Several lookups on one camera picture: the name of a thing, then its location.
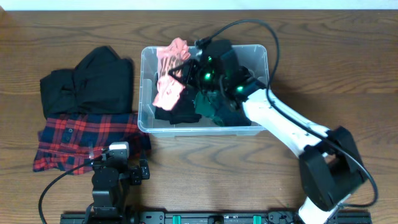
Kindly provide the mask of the pink printed t-shirt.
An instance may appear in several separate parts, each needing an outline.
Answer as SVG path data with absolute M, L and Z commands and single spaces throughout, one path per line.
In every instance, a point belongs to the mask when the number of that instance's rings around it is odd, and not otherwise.
M 157 91 L 153 105 L 171 111 L 177 104 L 180 94 L 185 88 L 169 75 L 169 70 L 183 64 L 190 58 L 186 40 L 175 38 L 167 47 L 157 48 Z

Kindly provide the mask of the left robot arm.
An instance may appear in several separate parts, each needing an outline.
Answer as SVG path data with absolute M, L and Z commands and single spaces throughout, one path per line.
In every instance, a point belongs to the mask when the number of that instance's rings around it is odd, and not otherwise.
M 146 152 L 139 153 L 139 163 L 130 166 L 125 149 L 105 149 L 93 164 L 93 218 L 123 220 L 127 217 L 129 189 L 150 179 Z

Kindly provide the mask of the large black garment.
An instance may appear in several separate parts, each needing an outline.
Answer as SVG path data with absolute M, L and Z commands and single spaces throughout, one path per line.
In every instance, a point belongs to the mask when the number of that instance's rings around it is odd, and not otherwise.
M 45 118 L 52 114 L 124 114 L 132 111 L 134 62 L 111 47 L 92 50 L 73 69 L 40 80 Z

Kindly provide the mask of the black taped garment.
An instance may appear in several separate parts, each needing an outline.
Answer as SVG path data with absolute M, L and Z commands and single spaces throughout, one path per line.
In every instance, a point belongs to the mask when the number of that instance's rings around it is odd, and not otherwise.
M 185 89 L 171 111 L 156 108 L 154 113 L 155 119 L 168 121 L 170 124 L 199 122 L 201 115 L 195 112 L 194 104 L 196 95 L 197 91 Z

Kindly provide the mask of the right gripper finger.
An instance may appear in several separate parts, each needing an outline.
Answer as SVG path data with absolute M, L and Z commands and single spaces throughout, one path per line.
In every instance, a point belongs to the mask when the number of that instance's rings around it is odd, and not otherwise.
M 182 64 L 178 65 L 177 67 L 174 67 L 169 70 L 169 74 L 173 75 L 175 72 L 178 71 L 190 71 L 192 69 L 195 69 L 195 67 L 199 66 L 199 61 L 195 59 L 188 59 L 184 61 Z
M 185 87 L 192 86 L 190 83 L 192 73 L 188 70 L 170 70 L 168 72 L 168 75 L 170 75 L 172 78 L 174 78 Z

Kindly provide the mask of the dark navy garment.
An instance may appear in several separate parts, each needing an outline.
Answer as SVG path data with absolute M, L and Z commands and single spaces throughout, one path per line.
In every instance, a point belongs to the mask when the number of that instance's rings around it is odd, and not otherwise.
M 215 113 L 213 122 L 221 127 L 250 126 L 251 121 L 241 112 L 231 110 L 224 102 L 219 101 L 214 105 Z

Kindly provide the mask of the red navy plaid shirt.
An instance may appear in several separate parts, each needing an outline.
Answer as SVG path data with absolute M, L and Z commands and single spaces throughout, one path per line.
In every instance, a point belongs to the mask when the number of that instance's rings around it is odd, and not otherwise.
M 39 146 L 32 170 L 68 171 L 101 154 L 114 142 L 129 144 L 129 158 L 150 153 L 150 137 L 130 114 L 51 114 L 38 133 Z

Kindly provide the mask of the dark green taped garment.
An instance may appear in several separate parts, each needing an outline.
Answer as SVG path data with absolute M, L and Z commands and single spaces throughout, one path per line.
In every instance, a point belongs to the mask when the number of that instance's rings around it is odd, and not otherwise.
M 195 101 L 195 112 L 196 114 L 200 114 L 214 122 L 218 126 L 224 126 L 222 119 L 216 115 L 216 110 L 212 106 L 210 100 L 203 95 L 201 92 L 198 92 Z

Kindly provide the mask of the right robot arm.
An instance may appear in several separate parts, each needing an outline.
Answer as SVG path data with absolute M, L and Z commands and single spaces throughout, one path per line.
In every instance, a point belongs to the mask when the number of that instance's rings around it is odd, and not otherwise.
M 269 83 L 239 64 L 230 41 L 205 40 L 198 46 L 197 60 L 180 38 L 167 49 L 171 52 L 167 72 L 176 82 L 202 95 L 216 93 L 212 107 L 222 103 L 263 126 L 298 158 L 307 196 L 298 210 L 302 222 L 326 223 L 369 180 L 352 134 L 344 127 L 331 130 L 313 123 L 281 102 Z

